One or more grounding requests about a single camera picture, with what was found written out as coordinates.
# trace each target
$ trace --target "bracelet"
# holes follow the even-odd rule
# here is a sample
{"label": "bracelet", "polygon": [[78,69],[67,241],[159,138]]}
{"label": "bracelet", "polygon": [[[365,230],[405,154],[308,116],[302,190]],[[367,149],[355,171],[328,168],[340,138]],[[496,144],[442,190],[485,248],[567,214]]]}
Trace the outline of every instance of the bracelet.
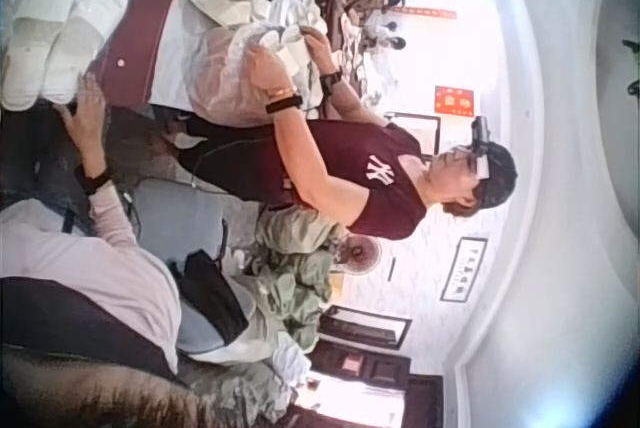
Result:
{"label": "bracelet", "polygon": [[267,113],[269,115],[273,115],[278,111],[286,110],[288,108],[297,108],[302,105],[302,97],[300,95],[293,95],[289,98],[284,98],[279,101],[274,101],[273,103],[269,103],[267,105]]}
{"label": "bracelet", "polygon": [[273,93],[267,93],[267,97],[269,98],[269,103],[273,103],[284,98],[291,98],[295,94],[296,92],[293,88],[281,88]]}

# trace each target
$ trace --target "wooden door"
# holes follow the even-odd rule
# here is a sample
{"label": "wooden door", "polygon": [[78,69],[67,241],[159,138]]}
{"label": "wooden door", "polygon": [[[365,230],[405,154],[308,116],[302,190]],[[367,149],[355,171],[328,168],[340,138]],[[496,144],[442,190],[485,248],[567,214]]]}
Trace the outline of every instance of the wooden door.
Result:
{"label": "wooden door", "polygon": [[295,405],[289,407],[287,414],[278,420],[275,426],[276,428],[375,428],[330,418]]}
{"label": "wooden door", "polygon": [[314,371],[342,380],[405,391],[411,359],[320,340],[309,355]]}
{"label": "wooden door", "polygon": [[442,376],[411,375],[404,394],[402,428],[442,428],[443,411]]}

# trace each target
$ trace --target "maroon t-shirt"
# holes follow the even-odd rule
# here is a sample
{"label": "maroon t-shirt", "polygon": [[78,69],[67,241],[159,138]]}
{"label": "maroon t-shirt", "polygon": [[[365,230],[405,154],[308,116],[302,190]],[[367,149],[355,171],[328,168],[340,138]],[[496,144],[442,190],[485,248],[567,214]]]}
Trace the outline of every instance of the maroon t-shirt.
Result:
{"label": "maroon t-shirt", "polygon": [[[269,141],[257,143],[250,149],[256,155],[252,161],[257,162],[250,164],[260,171],[258,180],[253,180],[253,188],[259,190],[257,199],[268,203],[290,201],[290,184],[273,128],[262,128],[270,131]],[[424,218],[426,207],[398,157],[420,157],[420,143],[394,124],[381,127],[370,123],[313,120],[309,121],[309,128],[329,174],[370,190],[362,214],[349,230],[389,240],[411,235]],[[249,168],[240,159],[236,160],[238,167]]]}

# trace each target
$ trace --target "shoulder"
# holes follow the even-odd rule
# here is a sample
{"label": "shoulder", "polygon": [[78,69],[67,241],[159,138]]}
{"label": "shoulder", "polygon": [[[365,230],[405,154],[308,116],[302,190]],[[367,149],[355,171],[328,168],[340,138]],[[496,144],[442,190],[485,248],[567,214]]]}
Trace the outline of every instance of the shoulder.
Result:
{"label": "shoulder", "polygon": [[421,155],[420,142],[407,130],[400,128],[395,123],[389,123],[385,130],[397,143],[402,145],[409,153],[416,156]]}
{"label": "shoulder", "polygon": [[364,210],[348,228],[361,235],[404,240],[413,234],[426,213],[426,207],[411,193],[392,185],[370,190]]}

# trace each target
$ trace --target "black cap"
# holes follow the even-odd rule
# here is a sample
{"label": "black cap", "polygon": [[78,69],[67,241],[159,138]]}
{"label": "black cap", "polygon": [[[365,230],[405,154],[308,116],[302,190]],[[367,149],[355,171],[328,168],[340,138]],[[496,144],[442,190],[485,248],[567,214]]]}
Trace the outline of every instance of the black cap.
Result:
{"label": "black cap", "polygon": [[474,195],[480,202],[479,208],[495,208],[509,199],[516,188],[516,163],[504,146],[494,142],[487,144],[489,178],[480,181]]}

